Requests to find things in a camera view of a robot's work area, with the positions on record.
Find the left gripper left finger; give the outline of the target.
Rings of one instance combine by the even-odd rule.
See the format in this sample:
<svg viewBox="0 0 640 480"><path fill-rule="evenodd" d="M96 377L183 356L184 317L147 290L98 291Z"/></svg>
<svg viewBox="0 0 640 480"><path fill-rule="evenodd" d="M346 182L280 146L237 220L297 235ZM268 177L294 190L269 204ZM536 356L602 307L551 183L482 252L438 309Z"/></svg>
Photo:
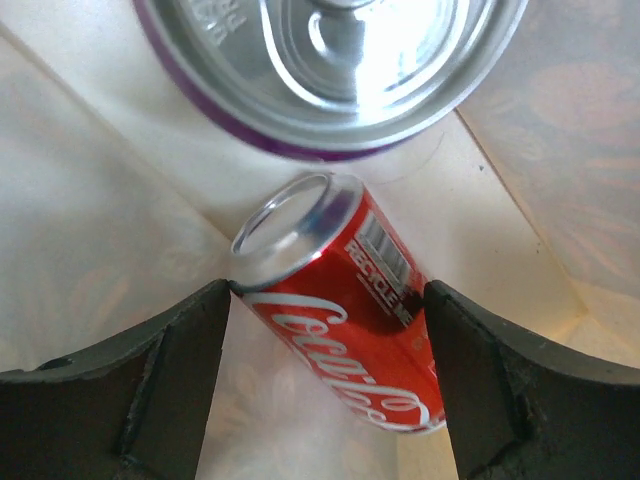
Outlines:
<svg viewBox="0 0 640 480"><path fill-rule="evenodd" d="M192 479L222 356L230 289L38 368L1 376L5 479Z"/></svg>

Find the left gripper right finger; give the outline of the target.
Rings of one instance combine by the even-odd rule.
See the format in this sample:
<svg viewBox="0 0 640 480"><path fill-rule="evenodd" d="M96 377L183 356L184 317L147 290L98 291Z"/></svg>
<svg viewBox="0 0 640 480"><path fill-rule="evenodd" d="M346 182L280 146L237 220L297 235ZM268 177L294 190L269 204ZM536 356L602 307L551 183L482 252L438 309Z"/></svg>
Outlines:
<svg viewBox="0 0 640 480"><path fill-rule="evenodd" d="M639 371L426 284L426 326L461 479L636 479Z"/></svg>

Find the beige canvas tote bag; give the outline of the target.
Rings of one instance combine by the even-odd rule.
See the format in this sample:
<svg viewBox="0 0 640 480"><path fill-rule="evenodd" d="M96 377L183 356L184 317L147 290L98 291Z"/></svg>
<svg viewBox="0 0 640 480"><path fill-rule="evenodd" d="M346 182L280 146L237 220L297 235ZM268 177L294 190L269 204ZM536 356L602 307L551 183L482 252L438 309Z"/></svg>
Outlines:
<svg viewBox="0 0 640 480"><path fill-rule="evenodd" d="M208 121L128 1L1 5L1 366L32 369L225 271L305 171ZM639 363L639 5L533 1L455 112L364 180L423 268L576 350ZM445 431L355 418L233 302L201 479L453 479Z"/></svg>

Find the red Coke can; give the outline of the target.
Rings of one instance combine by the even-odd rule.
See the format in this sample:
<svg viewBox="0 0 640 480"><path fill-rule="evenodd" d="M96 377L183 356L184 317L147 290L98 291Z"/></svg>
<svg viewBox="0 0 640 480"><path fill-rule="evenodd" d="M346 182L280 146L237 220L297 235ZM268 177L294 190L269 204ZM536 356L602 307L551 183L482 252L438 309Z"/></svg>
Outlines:
<svg viewBox="0 0 640 480"><path fill-rule="evenodd" d="M396 433L444 426L426 277L361 180L309 173L285 186L237 234L230 277L357 417Z"/></svg>

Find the purple Fanta can top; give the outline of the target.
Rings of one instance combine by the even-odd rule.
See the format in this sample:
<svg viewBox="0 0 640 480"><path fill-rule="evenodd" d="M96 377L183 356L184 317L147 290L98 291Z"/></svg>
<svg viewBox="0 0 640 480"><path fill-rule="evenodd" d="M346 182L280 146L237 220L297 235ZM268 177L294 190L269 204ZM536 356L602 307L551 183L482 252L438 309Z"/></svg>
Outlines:
<svg viewBox="0 0 640 480"><path fill-rule="evenodd" d="M209 120L266 152L362 158L458 107L523 1L137 1L161 64Z"/></svg>

